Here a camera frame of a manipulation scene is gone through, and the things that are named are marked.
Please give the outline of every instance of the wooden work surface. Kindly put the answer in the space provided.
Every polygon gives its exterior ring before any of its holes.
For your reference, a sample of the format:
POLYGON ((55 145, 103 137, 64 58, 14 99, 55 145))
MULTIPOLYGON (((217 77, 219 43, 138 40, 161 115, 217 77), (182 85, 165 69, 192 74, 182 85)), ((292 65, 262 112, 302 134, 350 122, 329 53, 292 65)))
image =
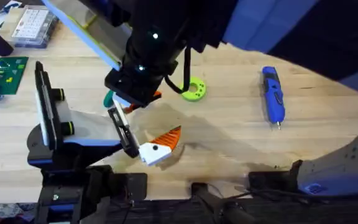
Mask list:
MULTIPOLYGON (((20 9, 1 30, 6 37, 20 9)), ((110 68, 63 24, 46 50, 15 49, 12 56, 30 57, 17 95, 0 102, 0 202, 35 202, 40 171, 27 164, 26 139, 38 123, 35 107, 35 61, 40 60, 52 86, 64 88, 70 108, 108 116, 103 107, 104 78, 110 68)), ((183 56, 173 80, 181 82, 183 56)), ((166 84, 163 98, 130 115, 140 141, 182 125, 174 155, 147 167, 123 152, 105 158, 116 172, 149 175, 147 198, 188 198, 191 182, 209 182, 225 196, 240 193, 250 171, 287 169, 298 159, 329 153, 358 135, 358 92, 299 66, 230 45, 193 52, 191 73, 208 89, 197 103, 185 101, 166 84), (287 110, 282 130, 266 120, 260 71, 275 66, 287 110)))

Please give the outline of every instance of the blue screwdriver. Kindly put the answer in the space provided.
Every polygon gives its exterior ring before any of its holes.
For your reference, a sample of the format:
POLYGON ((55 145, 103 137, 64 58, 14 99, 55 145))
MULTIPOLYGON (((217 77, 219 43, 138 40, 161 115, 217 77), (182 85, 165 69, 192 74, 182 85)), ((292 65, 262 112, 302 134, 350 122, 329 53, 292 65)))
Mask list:
POLYGON ((281 129, 281 123, 285 117, 283 91, 280 80, 274 67, 266 66, 262 69, 264 76, 265 98, 268 119, 272 124, 277 124, 281 129))

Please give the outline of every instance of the green 3d printed part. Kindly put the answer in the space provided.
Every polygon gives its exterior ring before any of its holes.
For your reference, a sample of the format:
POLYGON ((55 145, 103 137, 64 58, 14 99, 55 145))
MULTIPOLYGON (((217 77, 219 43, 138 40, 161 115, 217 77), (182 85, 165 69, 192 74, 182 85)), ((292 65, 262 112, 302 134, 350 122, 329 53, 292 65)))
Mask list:
POLYGON ((196 102, 202 99, 205 96, 205 94, 206 94, 205 83, 197 77, 191 77, 190 90, 182 93, 181 95, 187 101, 196 102))

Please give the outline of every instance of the black cable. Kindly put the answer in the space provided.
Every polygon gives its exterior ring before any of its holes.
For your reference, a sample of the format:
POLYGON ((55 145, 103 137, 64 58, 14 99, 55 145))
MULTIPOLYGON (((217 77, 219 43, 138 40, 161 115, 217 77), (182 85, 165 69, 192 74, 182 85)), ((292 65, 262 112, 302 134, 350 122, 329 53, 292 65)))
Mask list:
POLYGON ((215 189, 215 190, 218 192, 218 194, 219 194, 219 196, 220 196, 221 198, 224 198, 222 192, 221 192, 215 185, 209 184, 209 183, 206 183, 206 184, 207 184, 208 186, 212 187, 213 189, 215 189))
MULTIPOLYGON (((118 212, 122 212, 123 210, 127 210, 128 208, 133 208, 133 206, 130 205, 130 204, 129 204, 129 207, 127 208, 127 207, 121 207, 120 204, 118 204, 117 202, 114 202, 114 201, 111 201, 111 203, 112 203, 113 205, 115 205, 118 209, 115 210, 115 211, 110 211, 110 213, 118 213, 118 212)), ((131 213, 136 213, 136 214, 141 214, 141 213, 145 213, 145 212, 149 212, 149 211, 147 211, 147 210, 146 210, 146 211, 129 210, 129 212, 131 212, 131 213)))
POLYGON ((204 211, 205 211, 205 213, 206 213, 206 215, 208 216, 208 218, 210 219, 209 221, 212 223, 212 224, 218 224, 218 222, 217 222, 217 214, 213 214, 209 209, 208 209, 208 206, 207 206, 207 204, 206 204, 206 202, 204 202, 204 200, 201 198, 201 197, 199 197, 199 196, 197 196, 197 195, 195 195, 195 197, 198 199, 198 201, 199 201, 199 203, 201 204, 201 206, 204 208, 204 211))
POLYGON ((131 210, 131 206, 130 207, 128 207, 128 209, 127 209, 127 212, 125 213, 125 216, 124 216, 124 219, 123 219, 123 221, 122 221, 122 223, 121 224, 124 224, 125 223, 125 221, 127 220, 127 217, 128 217, 128 214, 129 214, 129 211, 131 210))
POLYGON ((186 47, 185 49, 185 65, 183 66, 183 88, 179 89, 172 81, 169 79, 169 75, 166 75, 165 82, 168 84, 171 89, 179 94, 187 92, 190 88, 190 62, 191 62, 191 47, 186 47))
POLYGON ((187 200, 184 200, 184 201, 180 201, 177 203, 177 207, 174 209, 174 211, 172 212, 171 214, 171 217, 169 218, 169 222, 167 224, 171 224, 172 221, 174 221, 174 218, 175 218, 175 214, 176 212, 179 210, 180 207, 182 207, 184 204, 188 203, 188 202, 191 202, 193 200, 193 197, 187 199, 187 200))
POLYGON ((275 189, 264 189, 264 190, 252 190, 250 189, 248 192, 235 195, 232 197, 225 198, 225 200, 232 200, 239 197, 243 197, 250 194, 265 194, 265 193, 271 193, 271 194, 278 194, 283 196, 289 196, 289 197, 296 197, 296 198, 306 198, 306 199, 321 199, 321 200, 340 200, 340 199, 347 199, 347 198, 354 198, 358 197, 358 194, 351 194, 351 195, 307 195, 307 194, 299 194, 299 193, 293 193, 293 192, 286 192, 282 190, 275 190, 275 189))

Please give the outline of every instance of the green circuit board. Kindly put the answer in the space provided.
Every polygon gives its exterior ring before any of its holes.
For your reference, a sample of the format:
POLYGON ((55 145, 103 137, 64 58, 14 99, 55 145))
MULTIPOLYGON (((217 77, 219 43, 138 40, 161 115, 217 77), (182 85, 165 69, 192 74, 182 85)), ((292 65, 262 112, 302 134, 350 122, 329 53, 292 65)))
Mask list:
POLYGON ((0 94, 15 95, 22 80, 28 57, 0 58, 0 94))

